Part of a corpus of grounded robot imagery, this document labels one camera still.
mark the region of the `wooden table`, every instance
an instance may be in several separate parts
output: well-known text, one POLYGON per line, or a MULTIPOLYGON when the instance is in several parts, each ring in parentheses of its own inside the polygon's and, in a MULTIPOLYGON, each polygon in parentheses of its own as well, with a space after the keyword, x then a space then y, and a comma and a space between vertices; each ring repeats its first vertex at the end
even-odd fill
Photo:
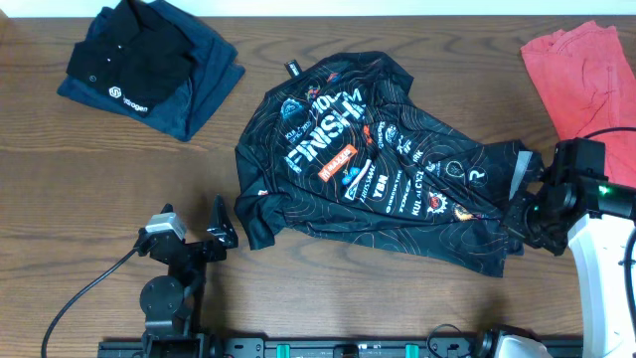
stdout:
MULTIPOLYGON (((192 142, 56 95, 89 19, 0 20, 0 355, 39 356, 42 336, 79 289, 131 249, 172 203, 205 237, 217 193, 239 194, 234 147, 264 93, 338 52, 385 51, 414 77, 410 97, 481 142, 522 138, 550 163, 557 136, 519 49, 582 17, 206 19, 238 48, 246 74, 192 142)), ((636 59, 633 18, 615 24, 636 59)), ((527 249, 505 278, 428 258, 316 240, 286 230, 276 246, 240 246, 211 265, 206 326, 282 336, 423 336, 440 323, 493 322, 581 334, 570 254, 527 249)), ((138 337, 138 294, 166 267, 133 258, 62 319, 52 357, 94 357, 105 337, 138 337)))

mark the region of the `red towel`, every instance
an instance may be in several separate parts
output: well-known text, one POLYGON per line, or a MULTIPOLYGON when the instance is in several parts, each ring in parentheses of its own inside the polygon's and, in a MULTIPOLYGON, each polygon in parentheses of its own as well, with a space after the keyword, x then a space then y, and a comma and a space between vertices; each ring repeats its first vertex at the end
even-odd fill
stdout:
MULTIPOLYGON (((599 129, 636 126, 636 79, 616 28, 587 22, 534 39, 521 49, 560 139, 599 129)), ((595 136, 605 142, 605 175, 636 187, 636 133, 595 136)))

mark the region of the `black cycling jersey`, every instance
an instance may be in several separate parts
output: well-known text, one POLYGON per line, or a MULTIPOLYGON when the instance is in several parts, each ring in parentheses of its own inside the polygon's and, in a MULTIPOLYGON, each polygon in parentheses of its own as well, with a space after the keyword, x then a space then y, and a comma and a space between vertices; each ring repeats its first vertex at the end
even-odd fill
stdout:
POLYGON ((483 145, 415 107, 384 53, 338 54, 269 91, 237 146, 235 210, 253 250, 289 227, 501 276, 500 227, 541 156, 483 145))

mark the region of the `black folded shirt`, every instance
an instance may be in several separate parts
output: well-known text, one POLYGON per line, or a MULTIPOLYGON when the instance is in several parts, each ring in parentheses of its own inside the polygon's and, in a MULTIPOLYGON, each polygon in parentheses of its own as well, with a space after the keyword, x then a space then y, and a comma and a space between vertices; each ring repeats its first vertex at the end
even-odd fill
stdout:
POLYGON ((152 8, 123 0, 97 38, 76 44, 67 74, 146 116, 187 80, 192 46, 152 8))

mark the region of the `shirt logo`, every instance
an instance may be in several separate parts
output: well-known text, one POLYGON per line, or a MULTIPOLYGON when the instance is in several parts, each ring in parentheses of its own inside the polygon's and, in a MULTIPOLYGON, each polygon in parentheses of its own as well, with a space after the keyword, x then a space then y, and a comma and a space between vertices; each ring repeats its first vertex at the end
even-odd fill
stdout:
POLYGON ((466 210, 466 208, 459 204, 455 204, 453 206, 453 214, 459 221, 468 221, 475 219, 474 215, 472 215, 468 210, 466 210))
POLYGON ((461 166, 460 162, 452 160, 446 164, 446 174, 455 178, 463 178, 464 168, 461 166))
POLYGON ((415 154, 413 154, 413 161, 414 162, 419 161, 419 159, 421 159, 422 155, 424 155, 423 151, 415 150, 415 154))
POLYGON ((121 97, 121 89, 119 87, 111 87, 108 90, 108 94, 110 94, 110 96, 113 97, 113 98, 120 98, 121 97))
POLYGON ((327 83, 331 83, 331 82, 337 82, 340 79, 340 74, 339 73, 333 73, 331 75, 329 75, 329 78, 327 79, 327 83))
POLYGON ((388 181, 388 176, 380 174, 378 177, 378 184, 376 184, 376 191, 374 191, 374 198, 384 198, 388 181))
POLYGON ((374 143, 374 140, 371 138, 371 131, 369 130, 369 126, 365 124, 363 127, 363 131, 365 133, 365 139, 367 139, 367 145, 371 145, 374 143))
POLYGON ((378 148, 382 149, 385 147, 385 144, 383 143, 382 140, 382 130, 385 128, 385 123, 382 121, 380 122, 380 124, 378 124, 378 148))
POLYGON ((433 214, 442 214, 446 211, 446 197, 439 193, 428 193, 428 209, 427 212, 433 214))
POLYGON ((307 101, 310 102, 316 99, 319 93, 320 93, 320 86, 318 87, 310 86, 309 90, 307 91, 307 101))
POLYGON ((353 145, 347 144, 345 149, 341 150, 327 165, 325 165, 318 175, 320 179, 327 182, 332 175, 334 175, 345 163, 351 159, 354 154, 358 153, 358 150, 353 145))
POLYGON ((376 166, 372 165, 371 168, 369 168, 369 174, 367 174, 367 179, 365 180, 365 186, 362 187, 362 193, 360 194, 360 201, 363 203, 365 202, 365 200, 367 200, 367 195, 369 194, 369 188, 371 187, 371 182, 374 180, 375 173, 376 173, 376 166))
POLYGON ((342 185, 347 186, 347 185, 349 185, 349 183, 351 183, 354 180, 354 178, 358 174, 360 174, 360 168, 353 167, 353 168, 351 168, 349 173, 346 173, 346 171, 345 171, 345 174, 346 174, 345 177, 342 178, 342 185))
POLYGON ((287 134, 285 134, 285 138, 289 140, 291 144, 296 144, 296 141, 302 137, 303 134, 309 129, 311 126, 311 120, 307 120, 302 126, 296 127, 296 129, 291 129, 287 134))
POLYGON ((139 105, 135 102, 133 102, 132 100, 126 98, 126 96, 123 97, 123 102, 126 105, 130 105, 132 107, 132 109, 137 110, 137 111, 148 111, 148 107, 145 107, 143 105, 139 105))
POLYGON ((428 165, 426 165, 426 170, 430 173, 434 172, 437 176, 439 176, 439 173, 441 172, 441 164, 439 162, 433 163, 429 160, 428 165))
MULTIPOLYGON (((345 128, 351 126, 349 119, 355 118, 363 120, 365 118, 364 108, 360 105, 353 104, 354 101, 362 102, 362 97, 358 89, 355 89, 353 94, 342 91, 335 96, 322 95, 313 102, 309 111, 309 115, 313 117, 313 120, 311 120, 309 124, 313 124, 315 121, 316 126, 307 134, 307 138, 296 145, 285 157, 289 168, 296 173, 301 173, 302 168, 299 163, 303 158, 308 162, 313 161, 318 155, 319 149, 327 148, 333 138, 337 138, 343 133, 345 128), (347 110, 343 112, 341 111, 342 109, 335 108, 327 111, 331 108, 331 105, 335 103, 341 104, 347 110), (354 105, 358 107, 361 112, 355 109, 354 105), (327 115, 320 120, 319 114, 323 113, 327 113, 327 115)), ((302 134, 292 133, 288 138, 290 141, 295 142, 296 139, 301 138, 301 135, 302 134)))
POLYGON ((401 213, 404 212, 404 207, 406 206, 406 200, 408 200, 408 193, 410 192, 410 179, 406 182, 406 187, 404 188, 404 195, 401 197, 401 203, 399 204, 399 211, 401 213))
POLYGON ((351 182, 351 185, 349 185, 349 188, 347 189, 347 193, 345 193, 345 198, 349 200, 356 200, 356 192, 358 191, 358 185, 360 184, 362 177, 365 176, 365 174, 369 170, 369 167, 371 167, 371 159, 367 159, 365 166, 361 170, 359 170, 357 174, 355 174, 356 177, 355 179, 353 179, 353 182, 351 182))
POLYGON ((470 184, 475 187, 482 187, 488 183, 488 173, 481 167, 474 167, 468 174, 470 184))
POLYGON ((405 143, 402 143, 402 140, 403 135, 400 136, 396 149, 399 154, 407 155, 410 152, 410 139, 405 143))
POLYGON ((387 204, 387 214, 391 212, 391 206, 394 204, 394 199, 396 198, 396 193, 398 192, 398 184, 399 184, 400 177, 401 177, 401 169, 397 171, 396 181, 394 182, 394 188, 391 191, 391 196, 389 197, 389 203, 387 204))
POLYGON ((298 69, 296 68, 296 65, 294 65, 293 63, 289 64, 289 69, 291 69, 291 71, 294 73, 295 76, 300 75, 300 71, 298 71, 298 69))
POLYGON ((296 114, 301 111, 302 111, 302 105, 300 105, 300 103, 297 100, 293 98, 288 98, 285 101, 285 103, 282 104, 282 107, 280 108, 280 115, 282 115, 283 119, 287 119, 293 114, 296 114))
POLYGON ((415 182, 414 182, 416 200, 413 203, 412 210, 410 211, 410 214, 414 216, 418 216, 419 211, 421 210, 421 188, 423 186, 422 184, 423 179, 424 179, 424 171, 423 170, 417 171, 417 173, 415 173, 415 182))
POLYGON ((394 124, 391 124, 387 128, 387 132, 385 133, 385 139, 387 140, 387 143, 393 144, 394 139, 396 139, 396 135, 398 135, 398 129, 396 128, 394 124))

